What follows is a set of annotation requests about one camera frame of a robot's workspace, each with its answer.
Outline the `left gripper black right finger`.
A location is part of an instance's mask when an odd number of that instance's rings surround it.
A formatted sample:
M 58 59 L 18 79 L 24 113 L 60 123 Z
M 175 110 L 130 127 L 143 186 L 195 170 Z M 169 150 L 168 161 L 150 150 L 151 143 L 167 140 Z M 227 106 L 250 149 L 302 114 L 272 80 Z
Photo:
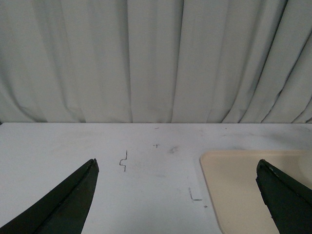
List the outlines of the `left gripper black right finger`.
M 256 182 L 281 234 L 312 232 L 312 190 L 266 160 L 258 162 Z

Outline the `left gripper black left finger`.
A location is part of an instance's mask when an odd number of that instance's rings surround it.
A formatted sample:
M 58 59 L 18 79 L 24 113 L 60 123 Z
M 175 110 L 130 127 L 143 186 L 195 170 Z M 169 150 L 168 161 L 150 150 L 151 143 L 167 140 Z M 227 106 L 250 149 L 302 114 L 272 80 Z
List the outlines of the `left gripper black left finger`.
M 80 234 L 89 213 L 99 167 L 91 159 L 34 205 L 0 228 L 2 234 Z

